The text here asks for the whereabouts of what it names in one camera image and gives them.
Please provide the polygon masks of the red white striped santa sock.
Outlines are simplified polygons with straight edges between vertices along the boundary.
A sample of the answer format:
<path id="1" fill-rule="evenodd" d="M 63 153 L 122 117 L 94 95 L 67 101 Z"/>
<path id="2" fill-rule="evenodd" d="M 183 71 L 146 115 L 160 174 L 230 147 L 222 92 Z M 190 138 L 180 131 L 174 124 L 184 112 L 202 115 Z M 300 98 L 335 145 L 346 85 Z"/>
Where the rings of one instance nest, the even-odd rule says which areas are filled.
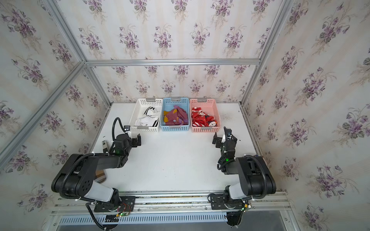
<path id="1" fill-rule="evenodd" d="M 192 112 L 201 112 L 201 111 L 202 111 L 201 107 L 192 108 Z"/>

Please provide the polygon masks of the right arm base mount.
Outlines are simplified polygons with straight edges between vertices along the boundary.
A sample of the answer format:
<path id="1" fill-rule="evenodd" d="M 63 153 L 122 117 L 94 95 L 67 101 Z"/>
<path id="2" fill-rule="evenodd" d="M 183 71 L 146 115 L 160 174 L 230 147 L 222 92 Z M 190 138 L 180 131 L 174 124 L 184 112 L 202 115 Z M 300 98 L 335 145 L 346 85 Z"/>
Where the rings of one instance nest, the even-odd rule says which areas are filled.
<path id="1" fill-rule="evenodd" d="M 245 210 L 250 208 L 246 203 L 247 201 L 241 199 L 234 200 L 225 194 L 210 193 L 207 196 L 207 200 L 211 204 L 212 210 Z"/>

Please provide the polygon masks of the purple striped sock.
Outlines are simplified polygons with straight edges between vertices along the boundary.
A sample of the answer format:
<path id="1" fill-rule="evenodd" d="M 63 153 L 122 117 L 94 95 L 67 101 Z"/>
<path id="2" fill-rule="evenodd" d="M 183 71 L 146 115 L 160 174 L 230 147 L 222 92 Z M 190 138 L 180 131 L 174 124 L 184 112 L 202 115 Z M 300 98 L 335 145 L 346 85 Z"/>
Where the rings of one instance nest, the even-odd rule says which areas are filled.
<path id="1" fill-rule="evenodd" d="M 171 111 L 164 111 L 163 114 L 166 126 L 189 125 L 187 112 L 177 105 L 174 105 Z"/>

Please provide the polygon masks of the red snowflake sock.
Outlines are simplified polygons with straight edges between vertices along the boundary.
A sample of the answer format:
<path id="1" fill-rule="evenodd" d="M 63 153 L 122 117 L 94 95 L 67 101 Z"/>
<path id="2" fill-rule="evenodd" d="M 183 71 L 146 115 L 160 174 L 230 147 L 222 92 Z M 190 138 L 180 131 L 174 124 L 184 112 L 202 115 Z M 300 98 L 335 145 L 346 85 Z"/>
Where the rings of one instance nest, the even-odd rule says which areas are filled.
<path id="1" fill-rule="evenodd" d="M 216 119 L 202 111 L 193 111 L 191 114 L 191 123 L 193 127 L 217 127 Z"/>

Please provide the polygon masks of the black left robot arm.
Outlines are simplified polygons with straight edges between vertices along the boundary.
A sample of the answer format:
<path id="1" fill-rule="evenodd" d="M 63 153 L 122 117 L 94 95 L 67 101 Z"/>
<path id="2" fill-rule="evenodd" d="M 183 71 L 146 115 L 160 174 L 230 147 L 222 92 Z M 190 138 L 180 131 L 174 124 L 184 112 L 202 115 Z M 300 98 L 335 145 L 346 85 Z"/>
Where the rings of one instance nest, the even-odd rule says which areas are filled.
<path id="1" fill-rule="evenodd" d="M 130 151 L 141 146 L 141 135 L 132 138 L 130 131 L 130 126 L 123 126 L 120 118 L 115 118 L 112 125 L 113 144 L 108 151 L 71 155 L 54 178 L 52 191 L 65 199 L 119 206 L 119 191 L 96 182 L 95 177 L 98 170 L 122 168 L 128 161 Z"/>

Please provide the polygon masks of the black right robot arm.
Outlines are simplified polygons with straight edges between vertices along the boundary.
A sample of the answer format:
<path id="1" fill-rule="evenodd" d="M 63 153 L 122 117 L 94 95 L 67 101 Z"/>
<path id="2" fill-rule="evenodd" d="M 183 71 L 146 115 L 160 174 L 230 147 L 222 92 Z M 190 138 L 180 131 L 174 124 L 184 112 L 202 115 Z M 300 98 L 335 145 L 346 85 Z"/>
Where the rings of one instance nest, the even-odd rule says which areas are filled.
<path id="1" fill-rule="evenodd" d="M 217 161 L 217 169 L 225 175 L 238 175 L 239 182 L 229 185 L 224 190 L 227 202 L 242 199 L 263 199 L 277 191 L 276 182 L 263 157 L 245 154 L 236 156 L 238 139 L 232 129 L 224 127 L 224 134 L 213 137 L 213 144 L 220 149 L 221 156 Z"/>

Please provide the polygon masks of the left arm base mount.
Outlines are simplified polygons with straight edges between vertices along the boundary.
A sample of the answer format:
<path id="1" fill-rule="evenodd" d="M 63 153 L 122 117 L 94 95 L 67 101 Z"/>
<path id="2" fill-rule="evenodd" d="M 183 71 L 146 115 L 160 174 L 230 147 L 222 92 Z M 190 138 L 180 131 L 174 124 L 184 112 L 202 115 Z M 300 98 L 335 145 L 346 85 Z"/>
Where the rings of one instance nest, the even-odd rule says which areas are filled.
<path id="1" fill-rule="evenodd" d="M 134 210 L 135 196 L 120 196 L 118 200 L 110 202 L 98 202 L 94 212 L 117 212 L 119 216 L 128 216 Z"/>

